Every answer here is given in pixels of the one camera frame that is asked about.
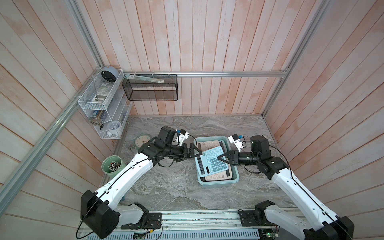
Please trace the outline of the upturned pink calculator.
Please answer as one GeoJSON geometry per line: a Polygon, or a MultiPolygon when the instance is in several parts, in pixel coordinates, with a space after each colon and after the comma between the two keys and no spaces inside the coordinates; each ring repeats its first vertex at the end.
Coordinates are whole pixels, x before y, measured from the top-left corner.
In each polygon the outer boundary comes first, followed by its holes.
{"type": "Polygon", "coordinates": [[[206,182],[214,182],[214,181],[224,181],[230,180],[232,178],[232,173],[230,171],[222,171],[213,175],[209,175],[205,177],[206,182]]]}

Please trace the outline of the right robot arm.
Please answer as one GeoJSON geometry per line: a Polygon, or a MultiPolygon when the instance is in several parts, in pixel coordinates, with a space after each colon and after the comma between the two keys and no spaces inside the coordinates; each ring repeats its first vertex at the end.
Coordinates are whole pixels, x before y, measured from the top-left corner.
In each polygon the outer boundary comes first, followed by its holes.
{"type": "Polygon", "coordinates": [[[255,165],[260,173],[279,186],[304,214],[302,220],[279,208],[271,201],[255,206],[254,211],[239,210],[242,226],[261,226],[268,223],[282,227],[300,240],[351,240],[355,225],[348,217],[339,217],[323,204],[294,175],[288,163],[271,155],[269,141],[264,136],[250,138],[251,151],[241,152],[238,135],[229,137],[236,150],[219,156],[232,166],[255,165]]]}

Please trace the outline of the small pink calculator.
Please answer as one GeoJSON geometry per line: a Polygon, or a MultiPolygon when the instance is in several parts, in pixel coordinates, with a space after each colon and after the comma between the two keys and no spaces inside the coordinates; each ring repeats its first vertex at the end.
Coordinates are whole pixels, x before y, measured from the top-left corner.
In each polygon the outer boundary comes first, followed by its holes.
{"type": "Polygon", "coordinates": [[[202,152],[208,151],[210,149],[214,149],[216,147],[221,147],[223,150],[223,144],[221,144],[219,141],[206,141],[206,142],[198,142],[198,147],[202,152]]]}

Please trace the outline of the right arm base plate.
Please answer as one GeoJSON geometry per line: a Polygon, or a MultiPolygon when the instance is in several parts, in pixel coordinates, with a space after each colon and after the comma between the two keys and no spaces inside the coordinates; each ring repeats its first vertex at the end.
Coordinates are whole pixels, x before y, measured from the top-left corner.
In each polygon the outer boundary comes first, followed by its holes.
{"type": "Polygon", "coordinates": [[[276,224],[269,222],[266,215],[261,213],[259,210],[238,210],[238,215],[240,217],[242,227],[277,226],[276,224]]]}

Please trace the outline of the small teal calculator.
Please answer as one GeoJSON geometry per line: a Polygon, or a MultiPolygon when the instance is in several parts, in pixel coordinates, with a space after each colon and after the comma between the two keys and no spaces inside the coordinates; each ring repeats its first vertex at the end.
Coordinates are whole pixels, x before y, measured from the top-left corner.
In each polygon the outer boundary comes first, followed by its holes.
{"type": "Polygon", "coordinates": [[[200,177],[206,177],[229,169],[229,165],[219,161],[217,156],[224,154],[221,147],[216,147],[203,152],[196,158],[198,174],[200,177]]]}

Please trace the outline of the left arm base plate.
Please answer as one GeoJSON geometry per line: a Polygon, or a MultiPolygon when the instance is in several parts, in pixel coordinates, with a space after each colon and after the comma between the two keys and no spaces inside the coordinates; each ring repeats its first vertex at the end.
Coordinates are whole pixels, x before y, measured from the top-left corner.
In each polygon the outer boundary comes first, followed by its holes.
{"type": "Polygon", "coordinates": [[[162,213],[143,214],[142,218],[136,224],[128,224],[129,230],[160,229],[162,222],[162,213]]]}

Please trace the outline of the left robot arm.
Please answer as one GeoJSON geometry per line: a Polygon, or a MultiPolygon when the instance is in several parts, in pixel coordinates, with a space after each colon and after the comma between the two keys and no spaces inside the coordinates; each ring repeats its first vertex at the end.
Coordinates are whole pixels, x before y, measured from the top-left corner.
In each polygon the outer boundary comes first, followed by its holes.
{"type": "Polygon", "coordinates": [[[86,191],[81,197],[81,223],[86,224],[100,239],[108,237],[119,225],[136,224],[144,216],[144,208],[132,204],[120,211],[118,204],[125,193],[164,158],[182,162],[201,156],[194,144],[184,143],[189,134],[164,126],[158,136],[144,143],[129,164],[108,183],[95,192],[86,191]]]}

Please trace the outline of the mint green storage box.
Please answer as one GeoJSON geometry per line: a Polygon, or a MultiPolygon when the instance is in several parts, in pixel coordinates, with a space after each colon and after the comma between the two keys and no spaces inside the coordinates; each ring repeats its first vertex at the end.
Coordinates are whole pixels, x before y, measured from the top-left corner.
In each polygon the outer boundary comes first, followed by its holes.
{"type": "Polygon", "coordinates": [[[237,167],[218,159],[219,155],[231,150],[227,137],[199,137],[197,145],[203,153],[195,157],[198,182],[203,188],[227,187],[239,181],[237,167]]]}

